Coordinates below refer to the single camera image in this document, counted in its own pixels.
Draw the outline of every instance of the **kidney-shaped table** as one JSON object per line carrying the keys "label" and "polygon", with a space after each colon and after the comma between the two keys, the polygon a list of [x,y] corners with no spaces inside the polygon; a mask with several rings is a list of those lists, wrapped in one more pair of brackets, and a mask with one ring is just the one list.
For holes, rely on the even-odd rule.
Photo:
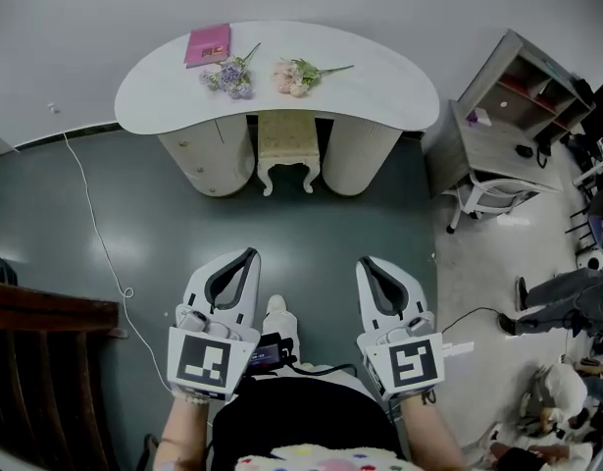
{"label": "kidney-shaped table", "polygon": [[[286,21],[231,24],[231,51],[249,63],[252,99],[231,99],[199,82],[203,69],[183,64],[189,35],[151,52],[126,76],[116,96],[116,117],[127,131],[157,134],[187,178],[202,193],[229,195],[255,169],[246,114],[309,110],[333,118],[323,164],[326,184],[341,195],[364,191],[402,131],[424,131],[438,117],[429,78],[396,52],[347,31]],[[275,64],[303,58],[317,68],[354,68],[324,77],[303,98],[277,92]]]}

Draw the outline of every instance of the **small screen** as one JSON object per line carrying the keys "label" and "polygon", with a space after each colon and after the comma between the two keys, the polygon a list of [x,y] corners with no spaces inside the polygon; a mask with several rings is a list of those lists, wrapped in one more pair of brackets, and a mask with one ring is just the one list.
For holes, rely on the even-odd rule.
{"label": "small screen", "polygon": [[262,345],[256,349],[251,356],[251,365],[271,365],[273,363],[279,363],[279,345],[273,343],[271,345]]}

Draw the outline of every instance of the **shelf unit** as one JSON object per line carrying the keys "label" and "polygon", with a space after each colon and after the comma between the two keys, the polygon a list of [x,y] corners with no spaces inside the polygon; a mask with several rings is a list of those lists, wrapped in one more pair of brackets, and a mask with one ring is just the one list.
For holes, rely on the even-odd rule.
{"label": "shelf unit", "polygon": [[554,143],[586,117],[588,105],[575,78],[547,54],[511,29],[458,101],[467,118],[476,107],[491,121],[517,128],[527,141]]}

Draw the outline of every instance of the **pink book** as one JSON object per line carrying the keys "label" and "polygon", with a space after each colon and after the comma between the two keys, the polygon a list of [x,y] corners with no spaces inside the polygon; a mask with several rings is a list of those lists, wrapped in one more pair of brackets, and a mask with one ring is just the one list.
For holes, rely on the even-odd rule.
{"label": "pink book", "polygon": [[194,29],[185,51],[186,68],[220,63],[229,57],[231,28],[229,24]]}

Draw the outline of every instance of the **green floor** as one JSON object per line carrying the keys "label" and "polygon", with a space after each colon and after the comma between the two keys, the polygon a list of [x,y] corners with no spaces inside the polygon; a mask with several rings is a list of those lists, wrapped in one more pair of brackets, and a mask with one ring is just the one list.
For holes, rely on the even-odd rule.
{"label": "green floor", "polygon": [[[281,293],[300,323],[304,361],[355,362],[362,332],[355,263],[374,255],[423,285],[436,308],[430,201],[421,148],[400,141],[371,186],[341,198],[302,167],[272,170],[274,192],[254,177],[236,196],[197,192],[154,136],[114,132],[72,142],[89,180],[98,227],[119,277],[135,290],[129,315],[165,371],[168,327],[192,272],[253,246],[262,256],[256,328]],[[21,286],[119,299],[89,218],[79,170],[63,142],[0,158],[0,256]],[[124,316],[121,324],[127,327]],[[115,452],[132,469],[146,433],[160,435],[171,406],[133,332],[103,355],[103,388]],[[366,372],[359,368],[371,388]]]}

